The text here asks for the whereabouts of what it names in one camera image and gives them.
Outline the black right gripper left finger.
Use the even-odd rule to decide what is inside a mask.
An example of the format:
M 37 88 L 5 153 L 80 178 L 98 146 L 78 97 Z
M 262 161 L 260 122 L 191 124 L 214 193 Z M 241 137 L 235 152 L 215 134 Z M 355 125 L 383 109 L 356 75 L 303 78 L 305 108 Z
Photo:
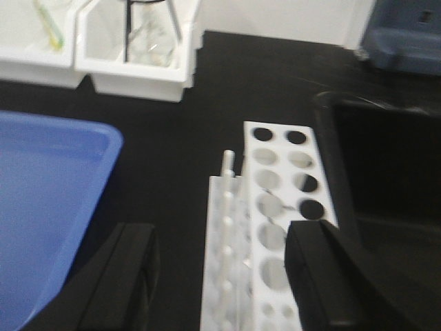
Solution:
M 120 223 L 76 274 L 82 294 L 76 330 L 146 330 L 156 289 L 156 230 Z

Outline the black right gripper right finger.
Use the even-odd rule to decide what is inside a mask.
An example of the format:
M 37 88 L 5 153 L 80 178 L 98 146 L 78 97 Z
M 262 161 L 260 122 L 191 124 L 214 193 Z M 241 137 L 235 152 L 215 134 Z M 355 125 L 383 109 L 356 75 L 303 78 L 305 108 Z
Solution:
M 368 330 L 369 317 L 317 221 L 292 221 L 285 269 L 303 330 Z

